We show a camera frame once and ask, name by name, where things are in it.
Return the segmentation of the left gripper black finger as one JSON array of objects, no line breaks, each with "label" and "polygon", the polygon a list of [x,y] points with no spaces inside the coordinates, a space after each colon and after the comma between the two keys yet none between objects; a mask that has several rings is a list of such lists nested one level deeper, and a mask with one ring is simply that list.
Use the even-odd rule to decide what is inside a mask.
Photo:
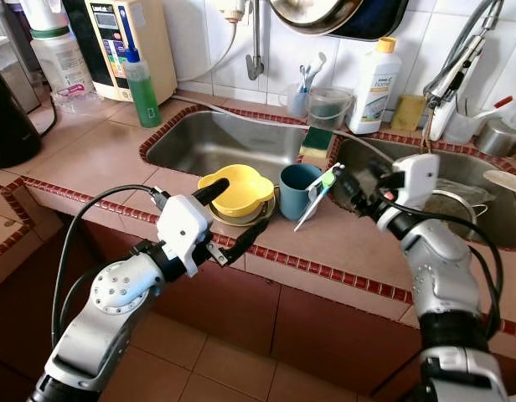
[{"label": "left gripper black finger", "polygon": [[229,179],[217,178],[209,185],[205,185],[205,187],[194,191],[193,197],[196,198],[198,203],[208,206],[208,204],[211,204],[213,200],[216,200],[221,194],[226,192],[229,185]]},{"label": "left gripper black finger", "polygon": [[232,245],[231,254],[245,254],[251,248],[251,246],[255,244],[257,238],[265,233],[265,230],[268,229],[269,223],[269,219],[262,219],[261,222],[254,224],[249,229],[244,231],[240,237],[236,238],[235,244]]}]

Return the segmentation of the shallow steel dish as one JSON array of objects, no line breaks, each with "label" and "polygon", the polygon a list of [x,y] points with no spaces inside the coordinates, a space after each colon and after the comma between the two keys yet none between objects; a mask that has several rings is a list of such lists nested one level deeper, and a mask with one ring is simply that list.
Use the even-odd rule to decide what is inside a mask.
[{"label": "shallow steel dish", "polygon": [[258,224],[263,219],[269,219],[277,211],[277,200],[271,198],[266,200],[259,209],[256,209],[250,214],[244,215],[244,217],[228,217],[228,215],[222,214],[215,207],[209,206],[208,210],[220,223],[227,224],[228,226],[234,227],[250,227]]}]

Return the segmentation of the yellow plastic bowl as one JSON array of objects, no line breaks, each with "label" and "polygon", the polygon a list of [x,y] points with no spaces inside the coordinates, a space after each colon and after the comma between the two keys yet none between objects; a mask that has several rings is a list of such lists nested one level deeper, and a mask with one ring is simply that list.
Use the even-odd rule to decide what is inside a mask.
[{"label": "yellow plastic bowl", "polygon": [[229,187],[213,200],[212,206],[227,217],[244,217],[273,198],[274,183],[254,168],[243,164],[224,166],[215,173],[201,177],[198,188],[208,187],[219,178],[227,178]]}]

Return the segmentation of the blue-grey plastic cup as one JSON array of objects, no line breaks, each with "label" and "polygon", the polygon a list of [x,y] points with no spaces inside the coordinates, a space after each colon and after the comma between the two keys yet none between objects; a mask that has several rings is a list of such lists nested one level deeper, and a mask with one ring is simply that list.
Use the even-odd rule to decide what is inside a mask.
[{"label": "blue-grey plastic cup", "polygon": [[306,163],[292,164],[281,170],[280,211],[286,219],[300,221],[309,204],[307,187],[322,173],[319,167]]}]

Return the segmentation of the green yellow scouring sponge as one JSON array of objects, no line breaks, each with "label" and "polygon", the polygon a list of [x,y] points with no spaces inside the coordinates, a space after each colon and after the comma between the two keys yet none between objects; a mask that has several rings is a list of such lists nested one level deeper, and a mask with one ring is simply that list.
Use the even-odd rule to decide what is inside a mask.
[{"label": "green yellow scouring sponge", "polygon": [[327,160],[328,147],[333,142],[333,131],[310,126],[300,146],[301,160]]}]

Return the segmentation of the plain yellow sponge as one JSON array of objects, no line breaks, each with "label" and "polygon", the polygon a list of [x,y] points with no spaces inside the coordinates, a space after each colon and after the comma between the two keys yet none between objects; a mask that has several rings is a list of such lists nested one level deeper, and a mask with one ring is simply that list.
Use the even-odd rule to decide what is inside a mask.
[{"label": "plain yellow sponge", "polygon": [[425,110],[425,96],[401,95],[390,126],[393,130],[414,131],[422,122]]}]

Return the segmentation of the steel pot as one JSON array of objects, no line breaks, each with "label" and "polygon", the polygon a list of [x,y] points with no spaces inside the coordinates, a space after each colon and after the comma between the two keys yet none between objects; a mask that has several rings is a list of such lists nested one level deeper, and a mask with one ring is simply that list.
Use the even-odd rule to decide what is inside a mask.
[{"label": "steel pot", "polygon": [[469,202],[457,193],[446,190],[434,190],[427,199],[424,211],[431,214],[444,214],[459,219],[467,219],[477,225],[477,219],[481,214],[488,211],[488,205],[483,203]]}]

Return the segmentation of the clear plastic bucket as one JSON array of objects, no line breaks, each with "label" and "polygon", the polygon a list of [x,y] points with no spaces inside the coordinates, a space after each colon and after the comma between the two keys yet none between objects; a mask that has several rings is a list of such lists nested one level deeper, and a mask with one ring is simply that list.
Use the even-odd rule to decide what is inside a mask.
[{"label": "clear plastic bucket", "polygon": [[341,130],[353,101],[353,92],[346,89],[311,88],[307,95],[307,124],[327,131]]}]

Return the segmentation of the clear plastic tumbler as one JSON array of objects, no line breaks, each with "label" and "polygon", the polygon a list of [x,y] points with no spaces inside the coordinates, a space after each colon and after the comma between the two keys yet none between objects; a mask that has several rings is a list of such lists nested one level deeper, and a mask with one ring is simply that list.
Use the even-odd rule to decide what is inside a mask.
[{"label": "clear plastic tumbler", "polygon": [[457,145],[464,145],[471,141],[487,118],[483,112],[464,115],[456,110],[449,110],[443,116],[446,118],[446,124],[443,126],[441,139],[443,142]]}]

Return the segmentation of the clear plastic toothbrush cup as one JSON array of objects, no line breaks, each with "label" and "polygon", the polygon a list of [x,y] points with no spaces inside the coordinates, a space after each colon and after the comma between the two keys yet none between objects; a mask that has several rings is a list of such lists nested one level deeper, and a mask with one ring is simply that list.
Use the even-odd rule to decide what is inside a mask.
[{"label": "clear plastic toothbrush cup", "polygon": [[281,104],[286,108],[287,114],[297,120],[307,118],[308,88],[303,81],[289,84],[281,93]]}]

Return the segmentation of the small steel cup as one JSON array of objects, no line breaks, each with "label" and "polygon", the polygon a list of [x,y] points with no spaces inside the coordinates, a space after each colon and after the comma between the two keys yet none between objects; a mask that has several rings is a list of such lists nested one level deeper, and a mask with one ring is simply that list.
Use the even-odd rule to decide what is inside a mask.
[{"label": "small steel cup", "polygon": [[510,157],[516,149],[516,129],[502,119],[489,119],[477,132],[475,147],[487,156]]}]

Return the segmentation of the chrome sink faucet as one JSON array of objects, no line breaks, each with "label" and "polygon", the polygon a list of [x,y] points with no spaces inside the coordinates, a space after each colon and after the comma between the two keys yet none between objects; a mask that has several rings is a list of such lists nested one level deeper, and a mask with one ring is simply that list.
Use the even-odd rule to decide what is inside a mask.
[{"label": "chrome sink faucet", "polygon": [[483,53],[487,33],[495,29],[503,11],[504,0],[481,0],[462,25],[456,42],[445,62],[433,80],[423,89],[426,109],[431,112],[424,126],[420,150],[431,152],[431,144],[438,141],[441,129],[436,129],[436,118],[441,116],[448,121],[456,111],[456,99],[460,89],[468,82],[468,77]]}]

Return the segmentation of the black kettle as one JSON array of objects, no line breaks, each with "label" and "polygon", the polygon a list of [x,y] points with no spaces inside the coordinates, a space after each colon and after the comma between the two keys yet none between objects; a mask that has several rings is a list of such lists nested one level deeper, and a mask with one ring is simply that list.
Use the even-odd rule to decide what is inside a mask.
[{"label": "black kettle", "polygon": [[13,93],[0,73],[0,169],[27,163],[40,150],[39,131],[27,112],[14,102]]}]

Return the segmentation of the clear packet pink label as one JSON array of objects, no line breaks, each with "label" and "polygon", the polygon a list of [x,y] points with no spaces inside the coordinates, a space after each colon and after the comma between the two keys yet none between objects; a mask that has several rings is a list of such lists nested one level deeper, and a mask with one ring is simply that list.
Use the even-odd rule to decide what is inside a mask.
[{"label": "clear packet pink label", "polygon": [[67,85],[63,89],[52,90],[51,99],[59,110],[74,114],[92,112],[101,103],[101,97],[96,92],[90,92],[83,84]]}]

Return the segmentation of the white tap diverter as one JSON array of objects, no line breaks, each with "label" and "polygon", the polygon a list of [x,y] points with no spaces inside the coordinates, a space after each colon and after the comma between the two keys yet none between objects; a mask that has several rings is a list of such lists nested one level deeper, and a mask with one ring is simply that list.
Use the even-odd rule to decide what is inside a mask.
[{"label": "white tap diverter", "polygon": [[242,22],[253,7],[254,0],[216,0],[216,10],[232,24]]}]

